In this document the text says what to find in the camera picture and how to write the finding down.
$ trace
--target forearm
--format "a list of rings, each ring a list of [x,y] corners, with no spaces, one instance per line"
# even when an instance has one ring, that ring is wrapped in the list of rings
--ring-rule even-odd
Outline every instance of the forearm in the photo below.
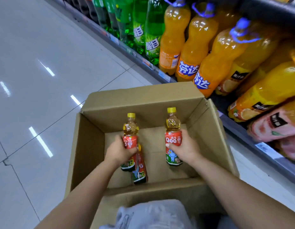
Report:
[[[88,229],[116,168],[100,163],[35,229]]]
[[[240,229],[295,228],[295,212],[283,204],[205,158],[193,166]]]

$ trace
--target hand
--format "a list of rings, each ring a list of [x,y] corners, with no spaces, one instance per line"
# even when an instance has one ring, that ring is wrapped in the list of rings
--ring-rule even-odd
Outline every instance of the hand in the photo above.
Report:
[[[173,150],[180,160],[193,167],[195,161],[203,157],[199,152],[199,145],[189,136],[187,130],[181,129],[181,135],[182,142],[180,146],[171,143],[167,143],[165,146]]]
[[[122,137],[116,135],[115,141],[108,147],[105,161],[114,162],[117,168],[123,165],[132,155],[137,152],[137,148],[126,149]]]

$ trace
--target green soda bottle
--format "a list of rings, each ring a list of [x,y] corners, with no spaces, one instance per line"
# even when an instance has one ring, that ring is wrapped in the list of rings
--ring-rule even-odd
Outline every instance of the green soda bottle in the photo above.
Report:
[[[118,21],[120,40],[129,47],[134,46],[133,4],[134,0],[113,0]]]
[[[165,30],[164,15],[167,7],[164,0],[148,0],[144,32],[145,53],[153,65],[159,63],[160,38]]]
[[[147,18],[148,0],[134,0],[133,27],[134,40],[139,54],[145,49],[144,29]]]
[[[96,10],[96,14],[98,15],[99,19],[99,25],[106,31],[110,30],[110,20],[109,16],[106,10],[106,7],[104,6],[104,0],[92,0],[92,3],[94,5],[94,8]]]
[[[111,24],[111,34],[116,38],[119,38],[119,26],[115,15],[115,6],[112,0],[104,0],[105,7],[107,9],[109,20]]]

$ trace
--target white tile floor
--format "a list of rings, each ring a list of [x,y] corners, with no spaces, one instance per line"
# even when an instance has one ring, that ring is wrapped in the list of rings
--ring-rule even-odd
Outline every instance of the white tile floor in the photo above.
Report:
[[[159,83],[52,5],[0,0],[0,229],[33,228],[62,200],[89,93]],[[228,142],[241,178],[295,211],[295,185]]]

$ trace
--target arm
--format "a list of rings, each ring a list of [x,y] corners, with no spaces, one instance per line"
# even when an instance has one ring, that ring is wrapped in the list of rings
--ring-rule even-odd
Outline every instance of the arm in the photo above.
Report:
[[[181,146],[166,146],[203,177],[237,227],[295,228],[295,212],[204,158],[186,130],[182,136]]]
[[[120,165],[136,148],[125,149],[122,138],[116,136],[101,162],[35,229],[89,229],[108,182]]]

